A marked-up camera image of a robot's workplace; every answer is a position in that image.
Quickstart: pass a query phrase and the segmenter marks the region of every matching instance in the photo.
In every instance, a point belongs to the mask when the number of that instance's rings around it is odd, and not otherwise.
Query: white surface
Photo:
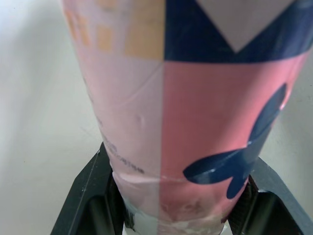
[[[311,217],[312,64],[262,152]],[[58,2],[0,1],[0,234],[50,234],[100,142]]]

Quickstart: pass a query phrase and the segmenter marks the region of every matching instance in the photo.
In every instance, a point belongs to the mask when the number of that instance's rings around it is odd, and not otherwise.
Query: barcode
[[[126,226],[126,228],[132,229],[134,232],[136,232],[134,225],[135,225],[134,214],[131,213],[128,209],[126,209],[125,226]]]

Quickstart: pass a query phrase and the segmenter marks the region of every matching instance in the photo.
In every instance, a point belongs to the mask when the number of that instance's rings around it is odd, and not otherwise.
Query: white wall
[[[311,217],[312,64],[262,152]],[[0,1],[0,234],[49,234],[100,142],[58,2]]]

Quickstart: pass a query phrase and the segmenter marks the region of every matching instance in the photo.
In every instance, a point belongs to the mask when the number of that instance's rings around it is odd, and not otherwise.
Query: navy blue triangle
[[[313,42],[313,0],[297,0],[234,53],[195,0],[166,1],[165,60],[256,63],[306,52]]]

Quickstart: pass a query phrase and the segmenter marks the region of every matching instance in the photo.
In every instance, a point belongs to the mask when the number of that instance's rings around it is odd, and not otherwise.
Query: orange square
[[[109,27],[99,25],[97,27],[98,48],[102,51],[112,51],[113,32]]]
[[[78,29],[79,29],[83,44],[86,46],[90,45],[87,19],[82,16],[77,16],[77,22],[78,22]]]
[[[96,0],[96,3],[104,9],[113,10],[116,7],[116,0]]]
[[[134,23],[125,45],[125,54],[146,59],[163,60],[164,25]]]
[[[140,21],[165,21],[165,0],[134,0],[132,19]]]
[[[68,22],[68,26],[70,29],[70,33],[73,37],[74,40],[77,40],[77,35],[76,35],[76,31],[75,31],[75,23],[73,20],[73,15],[70,11],[65,10],[64,11],[65,17],[67,18],[67,22]]]

